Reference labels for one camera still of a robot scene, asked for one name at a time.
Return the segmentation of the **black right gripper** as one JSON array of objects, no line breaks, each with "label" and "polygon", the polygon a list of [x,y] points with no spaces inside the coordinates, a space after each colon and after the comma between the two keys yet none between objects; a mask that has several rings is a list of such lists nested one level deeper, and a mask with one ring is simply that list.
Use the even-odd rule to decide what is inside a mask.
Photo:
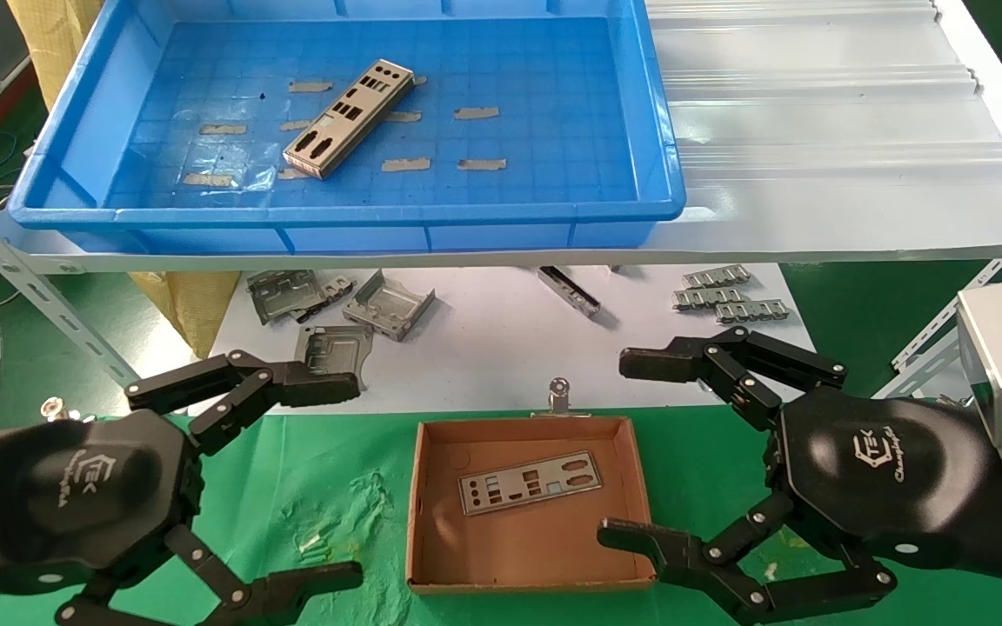
[{"label": "black right gripper", "polygon": [[[744,326],[676,336],[663,349],[630,346],[619,373],[701,382],[755,430],[774,430],[765,481],[786,494],[770,494],[711,542],[602,519],[598,543],[647,558],[658,582],[708,595],[739,625],[763,625],[870,609],[898,587],[871,555],[1002,579],[1002,459],[972,410],[848,396],[836,390],[845,365]],[[782,409],[760,377],[812,391]],[[740,559],[787,519],[844,568],[770,583],[745,574]]]}]

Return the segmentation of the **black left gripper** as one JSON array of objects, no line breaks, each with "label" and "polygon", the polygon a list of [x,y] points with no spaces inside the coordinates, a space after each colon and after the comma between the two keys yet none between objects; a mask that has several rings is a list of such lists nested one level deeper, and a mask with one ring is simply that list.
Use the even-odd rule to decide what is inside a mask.
[{"label": "black left gripper", "polygon": [[0,595],[88,583],[57,610],[58,625],[163,625],[109,603],[117,586],[141,583],[174,555],[219,599],[202,625],[294,625],[314,596],[362,585],[354,560],[244,583],[187,526],[205,487],[198,453],[222,451],[276,405],[353,400],[357,374],[234,351],[132,382],[124,395],[158,415],[214,404],[191,421],[190,439],[149,411],[0,430]]}]

